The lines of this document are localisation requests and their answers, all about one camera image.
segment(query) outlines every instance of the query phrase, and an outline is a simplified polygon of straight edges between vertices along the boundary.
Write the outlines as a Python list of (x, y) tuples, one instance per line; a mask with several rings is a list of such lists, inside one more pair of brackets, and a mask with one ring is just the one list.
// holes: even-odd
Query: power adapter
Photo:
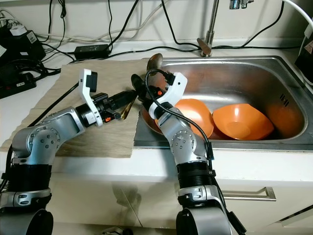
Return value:
[(76, 47), (72, 52), (76, 60), (106, 58), (111, 53), (108, 44)]

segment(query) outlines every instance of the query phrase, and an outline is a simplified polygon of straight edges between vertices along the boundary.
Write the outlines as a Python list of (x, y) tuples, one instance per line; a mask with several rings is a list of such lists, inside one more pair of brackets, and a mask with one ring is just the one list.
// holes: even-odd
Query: kitchen counter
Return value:
[[(64, 45), (61, 50), (73, 51), (78, 44)], [(155, 42), (126, 42), (116, 44), (114, 53), (156, 46)], [(116, 56), (111, 60), (133, 60), (162, 53), (164, 57), (198, 57), (199, 52), (177, 52), (164, 49), (144, 53), (133, 53)], [(298, 50), (273, 49), (223, 49), (213, 50), (214, 57), (223, 56), (255, 56), (275, 55), (282, 57), (292, 70), (301, 77), (299, 70), (293, 65)], [(45, 65), (59, 68), (70, 60), (64, 56), (56, 56)], [(37, 82), (37, 87), (0, 100), (0, 144), (8, 139), (11, 133), (29, 114), (31, 108), (53, 86), (59, 75), (47, 77)], [(280, 184), (313, 186), (313, 153), (312, 152), (281, 152), (281, 151), (250, 151), (214, 149), (213, 167), (217, 179), (233, 180), (245, 184), (257, 181), (280, 182)], [(4, 172), (6, 153), (0, 152), (0, 172)], [(109, 180), (109, 181), (147, 181), (163, 182), (176, 179), (174, 158), (168, 149), (133, 149), (128, 159), (91, 158), (91, 157), (58, 157), (52, 168), (52, 178), (60, 180)]]

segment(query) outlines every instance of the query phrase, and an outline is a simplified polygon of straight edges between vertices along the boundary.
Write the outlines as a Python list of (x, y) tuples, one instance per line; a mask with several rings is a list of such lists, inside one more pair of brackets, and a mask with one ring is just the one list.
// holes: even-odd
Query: sink basin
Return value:
[[(181, 72), (188, 79), (183, 98), (203, 101), (211, 112), (229, 104), (248, 103), (266, 115), (275, 130), (265, 140), (237, 141), (215, 127), (213, 148), (255, 150), (313, 150), (313, 95), (280, 57), (169, 58), (164, 71)], [(161, 75), (150, 85), (165, 87)], [(134, 145), (168, 148), (155, 123), (143, 109)]]

